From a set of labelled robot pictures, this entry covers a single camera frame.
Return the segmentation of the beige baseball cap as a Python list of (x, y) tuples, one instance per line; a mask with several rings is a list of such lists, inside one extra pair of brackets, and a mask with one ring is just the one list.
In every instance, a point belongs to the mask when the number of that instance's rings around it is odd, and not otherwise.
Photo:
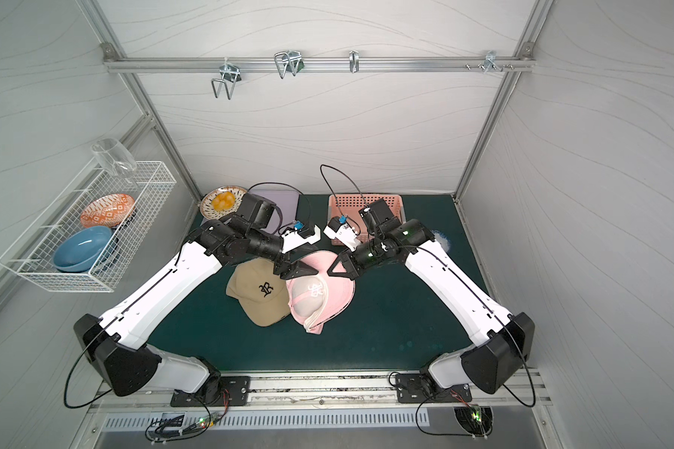
[(258, 327), (272, 326), (290, 315), (286, 281), (273, 273), (273, 262), (255, 258), (234, 269), (226, 294), (236, 299)]

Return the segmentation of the pink baseball cap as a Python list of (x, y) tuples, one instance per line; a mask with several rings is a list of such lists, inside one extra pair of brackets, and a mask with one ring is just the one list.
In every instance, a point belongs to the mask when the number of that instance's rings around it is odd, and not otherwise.
[(356, 283), (344, 277), (331, 276), (328, 269), (345, 273), (338, 254), (317, 251), (301, 260), (318, 273), (288, 280), (288, 307), (295, 321), (309, 334), (319, 335), (324, 325), (344, 312), (356, 291)]

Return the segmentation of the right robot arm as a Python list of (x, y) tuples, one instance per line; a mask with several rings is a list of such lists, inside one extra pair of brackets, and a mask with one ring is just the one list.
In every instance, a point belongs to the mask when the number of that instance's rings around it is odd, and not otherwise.
[(524, 312), (513, 314), (489, 297), (422, 222), (389, 223), (370, 241), (360, 242), (349, 224), (333, 218), (324, 233), (346, 245), (329, 275), (356, 280), (369, 269), (400, 263), (427, 284), (460, 322), (471, 345), (440, 355), (427, 368), (440, 387), (472, 384), (493, 395), (527, 367), (535, 336), (532, 318)]

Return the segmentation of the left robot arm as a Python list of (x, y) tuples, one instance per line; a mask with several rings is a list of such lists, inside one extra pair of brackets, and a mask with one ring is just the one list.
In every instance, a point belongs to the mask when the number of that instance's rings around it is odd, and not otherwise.
[(273, 235), (235, 213), (210, 220), (192, 231), (178, 254), (132, 295), (101, 316), (86, 314), (76, 322), (81, 356), (115, 396), (166, 389), (205, 405), (219, 404), (224, 384), (217, 368), (200, 357), (153, 347), (149, 337), (195, 288), (250, 256), (273, 263), (283, 280), (315, 274), (302, 259), (320, 239), (318, 226)]

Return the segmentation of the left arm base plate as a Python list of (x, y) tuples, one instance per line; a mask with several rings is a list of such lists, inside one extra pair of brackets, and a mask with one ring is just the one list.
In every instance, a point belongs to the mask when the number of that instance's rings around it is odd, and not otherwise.
[(202, 404), (208, 407), (245, 406), (250, 392), (250, 381), (249, 376), (212, 375), (195, 393), (176, 390), (170, 400), (170, 406), (173, 408), (200, 407)]

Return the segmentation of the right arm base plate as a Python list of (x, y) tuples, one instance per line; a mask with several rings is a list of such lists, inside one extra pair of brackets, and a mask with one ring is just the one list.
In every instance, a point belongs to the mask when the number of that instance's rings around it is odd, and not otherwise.
[(397, 400), (402, 404), (458, 403), (465, 404), (473, 400), (469, 385), (440, 387), (426, 372), (391, 372), (389, 385), (396, 391)]

